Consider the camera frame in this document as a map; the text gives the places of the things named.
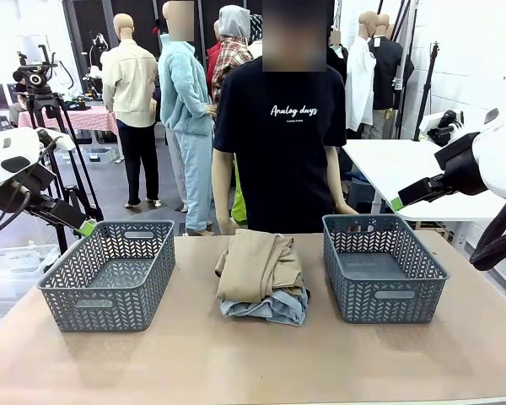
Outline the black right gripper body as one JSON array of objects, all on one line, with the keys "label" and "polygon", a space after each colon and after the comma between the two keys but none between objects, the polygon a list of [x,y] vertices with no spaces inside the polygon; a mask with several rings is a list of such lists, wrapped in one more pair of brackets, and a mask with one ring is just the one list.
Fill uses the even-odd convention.
[{"label": "black right gripper body", "polygon": [[457,192],[475,196],[487,190],[473,154],[473,142],[479,132],[470,132],[447,144],[434,154],[443,171],[427,179],[424,199],[438,199]]}]

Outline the grey plastic crate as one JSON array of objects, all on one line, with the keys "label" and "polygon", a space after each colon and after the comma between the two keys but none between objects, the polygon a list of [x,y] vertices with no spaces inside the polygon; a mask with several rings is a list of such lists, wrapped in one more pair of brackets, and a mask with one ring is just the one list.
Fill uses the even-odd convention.
[{"label": "grey plastic crate", "polygon": [[[103,147],[103,148],[81,147],[80,150],[86,165],[88,163],[109,164],[119,158],[119,151],[117,147]],[[72,158],[74,158],[77,164],[80,164],[80,160],[76,149],[72,151],[72,154],[69,154],[69,152],[61,149],[57,150],[55,152],[55,158],[57,160],[57,163],[60,165],[70,165],[73,162]]]}]

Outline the black tripod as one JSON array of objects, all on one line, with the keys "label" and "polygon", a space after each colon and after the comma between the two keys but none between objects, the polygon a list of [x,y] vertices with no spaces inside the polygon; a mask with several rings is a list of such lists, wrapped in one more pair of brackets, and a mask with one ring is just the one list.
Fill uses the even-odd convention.
[{"label": "black tripod", "polygon": [[[58,163],[55,158],[55,151],[58,149],[54,143],[49,143],[47,147],[44,146],[44,151],[41,153],[41,162],[48,162],[51,165],[51,172],[54,174],[53,180],[51,181],[56,188],[57,194],[52,195],[51,192],[44,193],[42,190],[36,192],[33,197],[36,196],[49,196],[53,198],[59,198],[71,206],[78,208],[82,213],[86,215],[86,220],[93,219],[96,223],[104,219],[104,215],[101,211],[97,197],[95,195],[94,187],[89,176],[88,169],[83,160],[83,156],[78,144],[77,137],[74,133],[72,123],[67,115],[66,105],[63,98],[57,93],[51,94],[29,94],[28,95],[28,112],[30,114],[30,120],[34,129],[37,127],[44,127],[44,116],[55,118],[58,123],[58,132],[68,133],[73,141],[76,143],[76,150],[80,160],[80,164],[77,164],[72,158],[71,168],[73,169],[75,184],[72,186],[66,186],[62,179],[61,172],[58,168]],[[69,126],[66,129],[63,125],[62,113],[65,116],[67,124]],[[61,224],[50,224],[57,234],[57,241],[60,248],[60,252],[67,250],[67,237],[66,229],[70,229],[74,236],[81,238],[82,236],[75,230]]]}]

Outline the person in black t-shirt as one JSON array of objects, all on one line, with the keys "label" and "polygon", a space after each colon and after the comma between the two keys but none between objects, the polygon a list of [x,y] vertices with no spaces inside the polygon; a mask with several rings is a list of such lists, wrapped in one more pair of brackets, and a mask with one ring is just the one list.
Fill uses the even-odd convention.
[{"label": "person in black t-shirt", "polygon": [[213,149],[236,156],[247,227],[311,234],[336,208],[325,147],[344,146],[345,85],[326,63],[326,0],[263,0],[262,54],[223,81]]}]

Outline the lime green trousers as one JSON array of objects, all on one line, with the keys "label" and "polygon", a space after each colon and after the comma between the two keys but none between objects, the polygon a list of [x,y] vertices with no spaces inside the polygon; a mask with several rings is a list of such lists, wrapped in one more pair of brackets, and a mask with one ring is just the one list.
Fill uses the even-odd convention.
[{"label": "lime green trousers", "polygon": [[234,191],[234,202],[231,208],[231,216],[236,223],[244,224],[247,222],[247,214],[246,214],[245,200],[240,185],[240,175],[236,156],[234,156],[234,177],[235,177],[235,191]]}]

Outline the mannequin in white shirt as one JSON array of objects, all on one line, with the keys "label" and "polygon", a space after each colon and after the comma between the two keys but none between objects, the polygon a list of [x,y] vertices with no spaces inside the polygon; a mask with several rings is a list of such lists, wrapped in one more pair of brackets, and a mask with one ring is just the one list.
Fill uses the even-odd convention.
[{"label": "mannequin in white shirt", "polygon": [[373,124],[376,59],[369,49],[369,39],[374,36],[378,19],[373,11],[359,15],[358,35],[348,51],[345,112],[347,134],[351,138],[360,138],[360,127]]}]

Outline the mannequin in cream shirt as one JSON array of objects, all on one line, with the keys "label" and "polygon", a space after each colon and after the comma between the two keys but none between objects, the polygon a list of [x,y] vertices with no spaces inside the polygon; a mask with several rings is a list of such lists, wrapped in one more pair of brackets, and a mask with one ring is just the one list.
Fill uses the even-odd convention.
[{"label": "mannequin in cream shirt", "polygon": [[128,182],[125,208],[141,203],[141,170],[145,175],[146,201],[158,208],[161,201],[154,133],[157,102],[153,99],[158,64],[153,54],[133,39],[134,22],[130,15],[115,15],[113,25],[120,43],[101,56],[103,101],[116,118],[124,155]]}]

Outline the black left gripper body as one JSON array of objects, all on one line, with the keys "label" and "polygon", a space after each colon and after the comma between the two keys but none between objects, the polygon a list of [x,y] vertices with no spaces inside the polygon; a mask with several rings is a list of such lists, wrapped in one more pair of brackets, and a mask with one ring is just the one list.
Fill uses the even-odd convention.
[{"label": "black left gripper body", "polygon": [[50,224],[61,224],[75,230],[80,230],[86,221],[86,215],[78,208],[49,196],[32,197],[27,205],[27,213]]}]

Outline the seated person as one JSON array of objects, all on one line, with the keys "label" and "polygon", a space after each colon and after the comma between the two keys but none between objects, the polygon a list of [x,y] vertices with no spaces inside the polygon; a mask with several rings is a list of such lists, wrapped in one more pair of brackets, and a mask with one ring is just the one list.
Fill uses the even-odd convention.
[{"label": "seated person", "polygon": [[16,100],[13,100],[13,104],[9,107],[9,122],[13,127],[17,127],[20,113],[27,110],[27,89],[23,81],[15,84],[14,95]]}]

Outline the grey plastic woven basket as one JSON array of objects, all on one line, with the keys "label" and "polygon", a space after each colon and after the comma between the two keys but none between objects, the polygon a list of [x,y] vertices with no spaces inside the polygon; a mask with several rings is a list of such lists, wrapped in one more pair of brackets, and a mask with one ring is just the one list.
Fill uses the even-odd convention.
[{"label": "grey plastic woven basket", "polygon": [[175,269],[172,220],[102,221],[37,284],[61,332],[142,332]]},{"label": "grey plastic woven basket", "polygon": [[342,319],[427,324],[448,272],[395,214],[326,215],[324,263]]}]

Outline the beige garment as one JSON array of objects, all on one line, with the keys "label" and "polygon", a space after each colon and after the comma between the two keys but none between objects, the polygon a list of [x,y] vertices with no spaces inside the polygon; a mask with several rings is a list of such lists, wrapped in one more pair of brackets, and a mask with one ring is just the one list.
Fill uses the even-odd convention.
[{"label": "beige garment", "polygon": [[236,230],[215,273],[220,300],[257,304],[276,292],[300,296],[304,288],[293,238],[281,234]]}]

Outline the black bundle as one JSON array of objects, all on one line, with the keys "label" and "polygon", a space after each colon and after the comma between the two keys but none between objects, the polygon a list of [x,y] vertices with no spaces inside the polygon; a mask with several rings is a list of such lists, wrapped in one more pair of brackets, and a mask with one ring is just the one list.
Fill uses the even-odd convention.
[{"label": "black bundle", "polygon": [[433,127],[427,131],[428,138],[439,147],[443,148],[451,142],[452,137],[460,130],[455,124],[447,127]]}]

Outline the person's right forearm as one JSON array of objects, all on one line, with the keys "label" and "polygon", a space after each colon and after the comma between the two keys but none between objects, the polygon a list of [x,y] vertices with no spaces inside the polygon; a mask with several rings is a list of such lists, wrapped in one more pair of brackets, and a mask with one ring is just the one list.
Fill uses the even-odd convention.
[{"label": "person's right forearm", "polygon": [[233,169],[233,155],[213,150],[212,183],[216,219],[222,235],[233,235],[239,226],[229,214],[229,190]]}]

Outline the person's left forearm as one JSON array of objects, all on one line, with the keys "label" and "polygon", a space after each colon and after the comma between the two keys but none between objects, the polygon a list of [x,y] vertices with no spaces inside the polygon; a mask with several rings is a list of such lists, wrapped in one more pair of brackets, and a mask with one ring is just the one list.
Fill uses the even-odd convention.
[{"label": "person's left forearm", "polygon": [[336,207],[337,203],[345,201],[342,191],[341,174],[339,168],[338,154],[335,147],[325,147],[327,161],[327,181],[331,198]]}]

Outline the black light stand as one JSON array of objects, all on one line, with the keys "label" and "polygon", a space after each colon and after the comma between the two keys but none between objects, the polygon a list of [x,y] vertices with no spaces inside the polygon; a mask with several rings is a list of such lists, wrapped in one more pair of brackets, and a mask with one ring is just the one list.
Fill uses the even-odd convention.
[{"label": "black light stand", "polygon": [[433,76],[434,65],[435,65],[435,62],[436,62],[438,54],[439,54],[439,43],[437,41],[435,41],[433,43],[433,47],[432,47],[432,50],[431,50],[431,53],[430,53],[429,66],[428,66],[428,72],[427,72],[426,81],[425,81],[425,84],[423,85],[423,95],[422,95],[422,98],[421,98],[420,108],[419,108],[419,111],[418,111],[417,125],[416,125],[415,131],[414,131],[414,136],[413,136],[413,140],[414,141],[417,141],[419,139],[420,126],[421,126],[422,120],[424,118],[426,104],[428,102],[428,96],[429,96],[429,92],[430,92],[431,84],[432,84],[432,76]]}]

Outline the light blue denim jeans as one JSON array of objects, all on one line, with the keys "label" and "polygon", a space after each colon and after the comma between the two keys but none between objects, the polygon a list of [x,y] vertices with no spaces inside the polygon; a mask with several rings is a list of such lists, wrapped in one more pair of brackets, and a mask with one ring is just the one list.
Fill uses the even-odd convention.
[{"label": "light blue denim jeans", "polygon": [[310,291],[306,288],[302,288],[298,296],[278,289],[259,303],[221,300],[219,308],[224,316],[249,316],[277,324],[301,327],[307,316],[309,303]]}]

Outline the clear plastic storage box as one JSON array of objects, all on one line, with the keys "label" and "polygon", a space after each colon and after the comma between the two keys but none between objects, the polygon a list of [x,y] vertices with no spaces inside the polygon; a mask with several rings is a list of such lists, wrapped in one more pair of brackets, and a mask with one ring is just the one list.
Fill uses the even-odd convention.
[{"label": "clear plastic storage box", "polygon": [[60,255],[58,245],[0,249],[0,322]]}]

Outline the mannequin in plaid hoodie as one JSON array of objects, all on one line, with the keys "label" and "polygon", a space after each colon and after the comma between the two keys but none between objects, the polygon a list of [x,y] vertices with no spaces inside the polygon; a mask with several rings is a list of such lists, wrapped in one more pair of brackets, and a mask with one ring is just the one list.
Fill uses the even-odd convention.
[{"label": "mannequin in plaid hoodie", "polygon": [[215,105],[220,101],[223,81],[228,74],[253,58],[248,49],[250,11],[238,5],[221,7],[217,32],[220,47],[212,76],[212,100]]}]

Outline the mannequin in red top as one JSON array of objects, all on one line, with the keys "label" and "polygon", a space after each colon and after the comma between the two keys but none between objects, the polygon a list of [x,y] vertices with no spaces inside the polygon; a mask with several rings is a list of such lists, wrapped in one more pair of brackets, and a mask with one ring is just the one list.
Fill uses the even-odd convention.
[{"label": "mannequin in red top", "polygon": [[210,97],[213,97],[213,75],[221,48],[218,19],[213,24],[213,30],[216,44],[207,50],[207,90]]}]

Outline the table with pink cloth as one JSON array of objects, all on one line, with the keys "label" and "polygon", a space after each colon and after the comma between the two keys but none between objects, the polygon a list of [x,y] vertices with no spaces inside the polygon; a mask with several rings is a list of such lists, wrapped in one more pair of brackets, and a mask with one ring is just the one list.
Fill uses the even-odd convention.
[{"label": "table with pink cloth", "polygon": [[[85,111],[66,111],[67,115],[72,123],[74,130],[93,130],[102,132],[112,132],[118,135],[118,128],[116,125],[116,119],[113,114],[109,113],[104,106],[92,106],[90,109]],[[44,127],[59,128],[57,120],[55,118],[44,116]],[[62,113],[63,125],[66,129],[69,128],[65,116]],[[30,120],[30,114],[28,111],[19,113],[19,127],[33,127]]]}]

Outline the mannequin in blue fleece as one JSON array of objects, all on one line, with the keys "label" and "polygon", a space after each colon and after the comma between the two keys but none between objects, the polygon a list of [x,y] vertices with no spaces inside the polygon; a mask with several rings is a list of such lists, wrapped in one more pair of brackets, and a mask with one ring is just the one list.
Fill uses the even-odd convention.
[{"label": "mannequin in blue fleece", "polygon": [[213,115],[203,65],[197,60],[194,39],[194,3],[168,0],[162,6],[168,32],[161,35],[159,82],[161,119],[178,141],[184,163],[185,228],[191,236],[211,236]]}]

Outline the mannequin in black shirt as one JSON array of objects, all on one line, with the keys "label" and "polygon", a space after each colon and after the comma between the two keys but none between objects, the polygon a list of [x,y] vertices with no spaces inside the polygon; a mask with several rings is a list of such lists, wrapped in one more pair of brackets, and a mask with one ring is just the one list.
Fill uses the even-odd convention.
[{"label": "mannequin in black shirt", "polygon": [[394,79],[401,64],[403,48],[389,39],[388,14],[379,14],[374,36],[369,41],[369,50],[376,59],[374,67],[373,124],[369,127],[368,139],[382,139],[385,122],[399,106],[400,92],[395,90]]}]

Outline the dark storage bin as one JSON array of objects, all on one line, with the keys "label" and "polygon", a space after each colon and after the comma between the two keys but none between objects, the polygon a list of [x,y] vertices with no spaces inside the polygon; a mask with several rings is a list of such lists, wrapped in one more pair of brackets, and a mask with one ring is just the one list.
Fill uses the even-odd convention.
[{"label": "dark storage bin", "polygon": [[358,213],[370,213],[375,189],[367,181],[352,178],[349,183],[347,204]]}]

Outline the large white table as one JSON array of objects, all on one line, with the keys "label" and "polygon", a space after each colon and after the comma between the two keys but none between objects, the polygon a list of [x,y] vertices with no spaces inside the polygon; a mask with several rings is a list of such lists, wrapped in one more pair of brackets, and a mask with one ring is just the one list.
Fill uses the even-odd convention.
[{"label": "large white table", "polygon": [[[439,173],[433,158],[439,146],[429,141],[349,140],[344,150],[388,205],[400,189]],[[490,191],[475,196],[456,193],[396,212],[405,220],[476,222],[492,219],[505,203]]]}]

